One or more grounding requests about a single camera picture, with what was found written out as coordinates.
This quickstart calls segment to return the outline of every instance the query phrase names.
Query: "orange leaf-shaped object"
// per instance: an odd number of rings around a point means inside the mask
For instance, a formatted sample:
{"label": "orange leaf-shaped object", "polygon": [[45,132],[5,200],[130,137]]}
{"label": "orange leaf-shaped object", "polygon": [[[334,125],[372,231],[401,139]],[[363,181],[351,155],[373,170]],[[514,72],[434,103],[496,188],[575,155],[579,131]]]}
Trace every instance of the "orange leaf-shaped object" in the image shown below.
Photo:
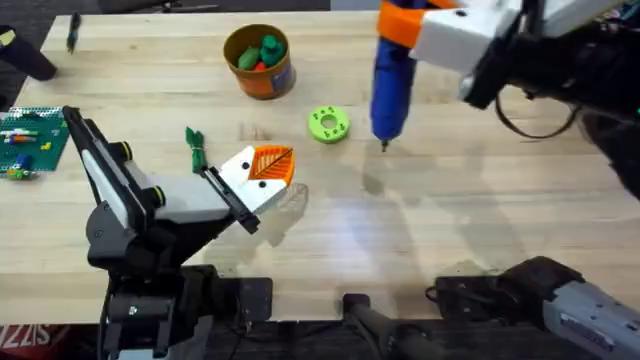
{"label": "orange leaf-shaped object", "polygon": [[253,155],[249,180],[282,179],[291,184],[295,168],[293,149],[287,146],[259,146]]}

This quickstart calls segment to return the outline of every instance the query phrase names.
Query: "green object in cup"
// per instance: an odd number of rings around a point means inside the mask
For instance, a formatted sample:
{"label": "green object in cup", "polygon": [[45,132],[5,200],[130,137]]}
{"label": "green object in cup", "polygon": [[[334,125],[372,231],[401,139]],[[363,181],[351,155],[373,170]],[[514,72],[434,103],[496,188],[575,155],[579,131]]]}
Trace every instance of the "green object in cup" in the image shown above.
{"label": "green object in cup", "polygon": [[249,47],[238,59],[238,68],[242,70],[253,70],[260,58],[260,50],[258,48]]}
{"label": "green object in cup", "polygon": [[260,57],[262,57],[262,62],[267,67],[277,64],[284,57],[284,44],[273,35],[265,36],[262,39]]}

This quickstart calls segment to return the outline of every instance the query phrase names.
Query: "orange robot part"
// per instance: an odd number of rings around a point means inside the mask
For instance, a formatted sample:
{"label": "orange robot part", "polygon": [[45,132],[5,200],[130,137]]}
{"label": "orange robot part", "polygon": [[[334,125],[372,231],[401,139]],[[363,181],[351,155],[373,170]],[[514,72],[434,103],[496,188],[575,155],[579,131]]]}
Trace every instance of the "orange robot part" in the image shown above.
{"label": "orange robot part", "polygon": [[[460,7],[452,0],[430,0],[429,3],[441,9]],[[389,1],[382,1],[378,15],[378,33],[409,49],[413,49],[420,34],[425,9],[404,9]]]}

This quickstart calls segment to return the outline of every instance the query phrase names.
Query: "blue cylinder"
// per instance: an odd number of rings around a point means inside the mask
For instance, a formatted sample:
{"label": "blue cylinder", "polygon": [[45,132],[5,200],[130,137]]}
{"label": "blue cylinder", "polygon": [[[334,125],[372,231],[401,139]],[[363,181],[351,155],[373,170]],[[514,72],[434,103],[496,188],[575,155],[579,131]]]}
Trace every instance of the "blue cylinder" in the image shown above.
{"label": "blue cylinder", "polygon": [[[426,4],[424,0],[392,2],[403,8],[424,8]],[[383,37],[378,41],[371,99],[371,125],[373,134],[382,142],[388,142],[400,135],[409,114],[411,87],[416,71],[416,60],[409,57],[410,50]]]}

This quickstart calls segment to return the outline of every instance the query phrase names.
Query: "green 3d printed gear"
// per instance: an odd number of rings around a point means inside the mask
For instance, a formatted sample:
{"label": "green 3d printed gear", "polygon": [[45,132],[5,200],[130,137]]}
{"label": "green 3d printed gear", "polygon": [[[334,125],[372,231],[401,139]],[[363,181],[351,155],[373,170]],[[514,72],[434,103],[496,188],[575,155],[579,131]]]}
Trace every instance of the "green 3d printed gear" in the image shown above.
{"label": "green 3d printed gear", "polygon": [[319,107],[309,115],[311,135],[325,144],[333,144],[344,139],[350,126],[347,114],[335,106]]}

